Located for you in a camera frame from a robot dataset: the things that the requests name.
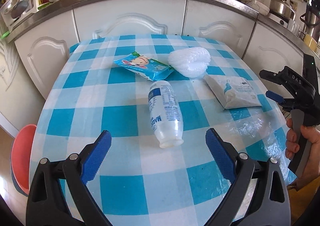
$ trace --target red stool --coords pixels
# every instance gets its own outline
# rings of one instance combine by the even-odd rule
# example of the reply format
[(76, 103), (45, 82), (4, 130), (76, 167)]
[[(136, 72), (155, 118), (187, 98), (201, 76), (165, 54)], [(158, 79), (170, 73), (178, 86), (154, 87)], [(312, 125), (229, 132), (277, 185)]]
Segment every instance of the red stool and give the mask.
[(12, 171), (18, 185), (26, 194), (29, 194), (29, 165), (36, 128), (34, 124), (23, 127), (14, 139), (11, 149)]

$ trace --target white plastic bottle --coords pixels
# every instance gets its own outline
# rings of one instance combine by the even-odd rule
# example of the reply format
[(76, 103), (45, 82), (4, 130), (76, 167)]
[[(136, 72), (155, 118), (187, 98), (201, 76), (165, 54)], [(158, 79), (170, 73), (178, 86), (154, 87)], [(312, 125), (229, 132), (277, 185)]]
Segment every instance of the white plastic bottle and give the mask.
[(171, 85), (167, 81), (154, 82), (148, 100), (151, 126), (160, 142), (160, 148), (181, 145), (183, 120)]

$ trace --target blue and white tablecloth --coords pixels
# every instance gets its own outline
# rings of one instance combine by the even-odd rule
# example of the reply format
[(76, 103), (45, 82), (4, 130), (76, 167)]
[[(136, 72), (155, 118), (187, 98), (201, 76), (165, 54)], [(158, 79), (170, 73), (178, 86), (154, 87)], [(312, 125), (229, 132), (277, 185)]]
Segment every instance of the blue and white tablecloth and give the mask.
[[(200, 79), (174, 71), (170, 82), (181, 108), (184, 143), (160, 149), (150, 126), (148, 92), (152, 81), (113, 61), (137, 51), (167, 63), (171, 51), (204, 47), (211, 54), (208, 74), (246, 78), (262, 107), (224, 110)], [(214, 127), (224, 141), (251, 158), (280, 160), (284, 177), (294, 177), (284, 157), (288, 128), (276, 103), (250, 68), (224, 43), (212, 39), (129, 35), (84, 41), (57, 78), (37, 125), (30, 162), (30, 183), (42, 157), (64, 160), (92, 143), (104, 129), (111, 148), (87, 187), (114, 226), (202, 226), (229, 188), (206, 144)], [(79, 218), (63, 182), (68, 206)]]

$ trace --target white mesh scrubber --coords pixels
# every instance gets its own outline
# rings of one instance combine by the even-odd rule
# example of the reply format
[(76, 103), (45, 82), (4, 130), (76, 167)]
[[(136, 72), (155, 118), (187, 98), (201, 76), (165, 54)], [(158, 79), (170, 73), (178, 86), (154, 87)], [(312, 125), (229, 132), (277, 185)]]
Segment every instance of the white mesh scrubber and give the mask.
[(201, 47), (179, 49), (170, 53), (168, 62), (183, 76), (195, 78), (207, 70), (210, 54)]

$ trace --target white cabinet door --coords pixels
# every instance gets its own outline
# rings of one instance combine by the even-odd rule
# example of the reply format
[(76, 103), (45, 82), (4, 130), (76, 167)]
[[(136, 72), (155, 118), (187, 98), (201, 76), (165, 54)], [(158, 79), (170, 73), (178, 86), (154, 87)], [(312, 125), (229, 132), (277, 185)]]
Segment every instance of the white cabinet door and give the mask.
[(186, 0), (109, 0), (74, 9), (80, 41), (130, 34), (182, 33)]
[[(287, 65), (302, 74), (303, 54), (288, 44), (282, 37), (257, 24), (252, 40), (244, 56), (244, 62), (259, 77), (262, 69), (278, 73)], [(261, 79), (268, 90), (286, 98), (292, 95), (280, 85)]]
[(253, 20), (238, 13), (188, 0), (182, 34), (222, 41), (242, 57), (253, 26)]
[(36, 26), (15, 41), (20, 58), (44, 99), (78, 43), (72, 11)]

